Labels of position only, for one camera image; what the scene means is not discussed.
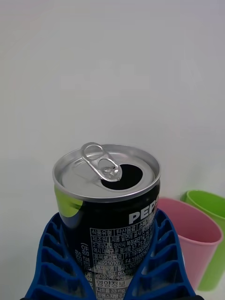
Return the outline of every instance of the nutrition label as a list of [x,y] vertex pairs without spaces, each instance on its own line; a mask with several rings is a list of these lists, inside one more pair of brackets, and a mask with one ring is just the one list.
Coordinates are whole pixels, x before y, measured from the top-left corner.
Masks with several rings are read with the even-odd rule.
[[98,300],[123,299],[137,266],[150,247],[154,212],[116,229],[90,228]]

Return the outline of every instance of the green cup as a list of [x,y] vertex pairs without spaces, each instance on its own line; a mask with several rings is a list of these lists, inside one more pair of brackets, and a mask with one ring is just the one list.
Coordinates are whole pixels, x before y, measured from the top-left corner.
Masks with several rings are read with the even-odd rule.
[[[225,198],[204,192],[188,191],[186,203],[191,204],[209,215],[222,229],[225,236]],[[206,272],[200,282],[200,291],[213,290],[225,271],[225,239],[217,247]]]

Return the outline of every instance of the pull tab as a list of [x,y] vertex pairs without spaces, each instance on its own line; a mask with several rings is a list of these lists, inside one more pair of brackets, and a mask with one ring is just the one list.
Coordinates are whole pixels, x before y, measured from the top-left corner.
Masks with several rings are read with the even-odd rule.
[[[102,155],[97,159],[90,159],[86,155],[86,151],[89,147],[96,146],[101,149]],[[104,179],[108,182],[119,181],[122,177],[121,166],[114,160],[114,158],[99,144],[96,142],[88,142],[81,147],[82,158],[89,164],[89,166],[97,173],[101,179]],[[113,166],[110,167],[99,167],[100,160],[108,160]]]

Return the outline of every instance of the black can label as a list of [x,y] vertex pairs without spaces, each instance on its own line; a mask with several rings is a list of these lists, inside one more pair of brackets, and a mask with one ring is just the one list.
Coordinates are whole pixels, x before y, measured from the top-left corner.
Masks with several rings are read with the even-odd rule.
[[119,203],[83,203],[61,217],[68,248],[97,300],[123,299],[154,232],[159,185]]

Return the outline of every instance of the cup rim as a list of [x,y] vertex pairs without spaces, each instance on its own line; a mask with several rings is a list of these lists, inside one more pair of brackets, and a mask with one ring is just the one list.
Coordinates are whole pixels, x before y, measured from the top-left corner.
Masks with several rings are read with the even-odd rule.
[[202,210],[199,210],[198,208],[194,207],[193,205],[190,205],[190,204],[188,204],[188,203],[185,203],[185,202],[183,202],[183,201],[181,201],[181,200],[175,200],[175,199],[173,199],[173,198],[168,198],[168,197],[160,197],[159,200],[160,200],[160,199],[172,200],[172,201],[178,201],[178,202],[180,202],[182,205],[186,205],[186,206],[191,207],[191,208],[194,209],[194,210],[197,210],[198,212],[204,214],[208,219],[210,219],[210,221],[213,222],[214,225],[215,225],[215,226],[219,229],[219,231],[220,231],[220,239],[218,239],[218,240],[215,241],[215,242],[201,242],[201,241],[198,241],[198,240],[192,240],[192,239],[186,238],[186,237],[184,237],[184,236],[182,236],[182,235],[179,235],[179,234],[177,233],[179,239],[181,239],[181,240],[183,240],[183,241],[187,241],[187,242],[189,242],[189,243],[191,243],[191,244],[199,245],[199,246],[214,246],[214,245],[219,245],[219,244],[223,241],[223,239],[224,239],[224,233],[223,233],[222,229],[220,228],[220,226],[219,226],[212,218],[210,218],[207,214],[205,214]]
[[199,205],[198,203],[196,203],[196,202],[191,198],[191,196],[189,195],[189,193],[191,193],[191,192],[203,192],[203,193],[206,193],[206,194],[208,194],[208,195],[216,196],[216,197],[221,198],[221,199],[222,199],[223,197],[221,197],[221,196],[219,196],[219,195],[217,195],[217,194],[214,194],[214,193],[202,191],[202,190],[200,190],[200,189],[192,189],[192,190],[187,191],[187,197],[188,197],[188,199],[189,199],[191,202],[193,202],[193,203],[196,205],[196,207],[200,208],[200,210],[205,211],[205,212],[207,212],[208,214],[210,214],[210,215],[212,215],[212,216],[215,216],[215,217],[217,217],[217,218],[219,218],[219,219],[225,220],[225,217],[222,217],[222,216],[220,216],[220,215],[217,215],[217,214],[215,214],[214,212],[211,212],[210,210],[207,210],[207,209],[204,208],[203,206],[201,206],[201,205]]

